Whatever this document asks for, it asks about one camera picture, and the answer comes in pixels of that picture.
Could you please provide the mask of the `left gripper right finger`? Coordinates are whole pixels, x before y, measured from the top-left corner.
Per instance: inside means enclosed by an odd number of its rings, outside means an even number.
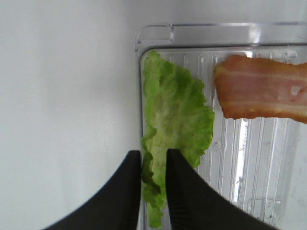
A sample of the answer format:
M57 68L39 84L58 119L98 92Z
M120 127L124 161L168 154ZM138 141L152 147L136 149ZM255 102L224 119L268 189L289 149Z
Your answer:
M272 230L212 189L178 149L166 157L166 194L174 230Z

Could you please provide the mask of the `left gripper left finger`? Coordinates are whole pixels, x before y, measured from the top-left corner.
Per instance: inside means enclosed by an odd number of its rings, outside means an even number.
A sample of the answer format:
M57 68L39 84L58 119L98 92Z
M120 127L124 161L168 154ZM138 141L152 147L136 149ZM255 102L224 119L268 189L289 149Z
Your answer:
M141 154L131 150L86 203L47 230L135 230L141 203Z

